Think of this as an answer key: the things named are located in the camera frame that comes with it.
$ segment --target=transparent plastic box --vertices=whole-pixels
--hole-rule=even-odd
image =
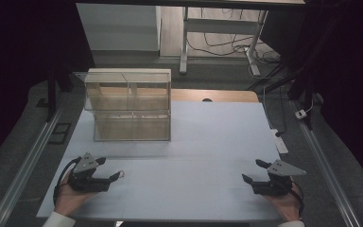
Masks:
[[[170,140],[170,69],[90,69],[84,109],[96,141]]]

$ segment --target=metal frame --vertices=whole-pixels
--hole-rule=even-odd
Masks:
[[[252,35],[250,48],[246,48],[246,56],[248,58],[252,74],[256,77],[260,76],[258,66],[255,63],[253,53],[258,42],[259,36],[264,25],[267,11],[259,17],[258,22],[236,21],[236,20],[215,20],[204,18],[188,18],[188,7],[183,8],[183,31],[181,44],[181,65],[180,73],[187,73],[187,34],[188,32],[206,32],[206,33],[222,33],[222,34],[243,34]]]
[[[300,109],[300,104],[298,101],[290,101],[289,103],[294,112],[297,112]],[[314,154],[314,159],[320,168],[320,172],[328,184],[329,191],[336,200],[337,207],[340,210],[341,216],[346,222],[346,225],[349,227],[360,227],[361,224],[356,217],[354,209],[347,199],[347,195],[343,188],[340,186],[340,183],[338,182],[333,169],[329,165],[326,156],[323,154],[323,150],[320,147],[317,137],[306,127],[303,121],[300,121],[300,127],[302,129],[302,134],[304,135],[312,153]]]
[[[48,142],[49,136],[55,128],[58,119],[61,117],[61,113],[66,106],[67,94],[63,94],[60,99],[60,106],[52,116],[50,122],[45,122],[41,129],[36,141],[32,145],[28,152],[27,157],[24,159],[22,166],[11,182],[8,191],[4,198],[0,202],[0,226],[5,226],[11,212],[13,211],[16,202],[19,200],[26,183],[31,176],[31,173],[37,164],[46,143]]]

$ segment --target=black wall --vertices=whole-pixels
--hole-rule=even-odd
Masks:
[[[321,113],[363,167],[363,1],[353,1],[320,55]]]
[[[30,87],[94,67],[76,4],[0,1],[0,146],[27,104]]]

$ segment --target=dark background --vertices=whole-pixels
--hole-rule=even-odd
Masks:
[[[0,1],[0,146],[33,85],[94,66],[76,4]]]

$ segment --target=cable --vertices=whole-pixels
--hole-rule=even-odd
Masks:
[[[285,134],[287,132],[287,124],[285,122],[285,106],[283,105],[283,101],[282,101],[282,87],[279,87],[279,100],[281,101],[281,106],[282,106],[282,115],[283,115],[283,122],[284,122],[284,130],[283,131],[279,131],[279,136],[282,134]]]
[[[294,183],[300,190],[300,194],[297,194],[295,191],[293,191],[293,189],[290,189],[290,194],[293,195],[298,201],[299,201],[299,205],[300,205],[300,208],[299,208],[299,216],[300,218],[302,217],[302,214],[303,214],[303,210],[304,210],[304,193],[303,193],[303,190],[302,188],[299,186],[298,183],[294,182],[294,181],[291,181],[292,183]]]
[[[61,184],[61,179],[63,178],[63,175],[66,173],[67,169],[72,165],[72,164],[77,164],[79,161],[81,160],[81,157],[78,157],[76,159],[73,159],[72,161],[70,161],[70,163],[68,163],[66,165],[66,167],[63,169],[63,171],[61,172],[59,178],[58,178],[58,182],[57,185],[55,186],[54,189],[54,195],[53,195],[53,200],[54,200],[54,204],[56,204],[56,200],[58,198],[59,195],[59,189],[61,188],[61,186],[66,185],[67,183]]]
[[[243,9],[241,9],[239,20],[241,20],[242,16],[243,16]],[[201,18],[205,18],[204,8],[201,8]],[[245,41],[245,40],[248,40],[248,39],[251,39],[252,38],[252,36],[251,36],[251,37],[243,38],[243,39],[240,39],[240,40],[236,40],[235,39],[236,35],[237,34],[234,34],[234,38],[230,42],[226,42],[226,43],[223,43],[223,44],[209,44],[208,43],[208,40],[207,40],[207,37],[206,37],[206,33],[204,32],[204,40],[205,40],[206,44],[209,45],[209,46],[220,46],[220,45],[225,45],[225,44],[232,44],[232,47],[234,47],[233,44],[235,42]]]
[[[269,118],[268,118],[267,104],[265,103],[265,89],[266,89],[266,88],[267,88],[267,86],[265,86],[265,87],[264,87],[264,94],[263,94],[263,97],[262,97],[262,105],[264,106],[265,117],[267,118],[267,121],[268,121],[269,127],[273,130],[273,126],[272,126],[272,124],[270,123]]]
[[[311,111],[313,106],[314,106],[314,99],[311,100],[311,107],[308,110],[306,110],[305,112],[308,113],[309,111]]]
[[[214,53],[214,52],[211,52],[211,51],[208,51],[208,50],[195,48],[194,46],[192,46],[192,45],[190,44],[190,42],[188,41],[188,39],[187,39],[187,43],[188,43],[188,45],[189,45],[192,49],[194,49],[194,50],[202,51],[202,52],[206,52],[206,53],[208,53],[208,54],[212,54],[212,55],[216,55],[216,56],[227,56],[227,55],[231,55],[231,54],[236,53],[238,49],[243,48],[243,46],[241,46],[241,47],[238,47],[238,48],[237,48],[236,50],[234,50],[233,52],[226,53],[226,54],[217,54],[217,53]]]

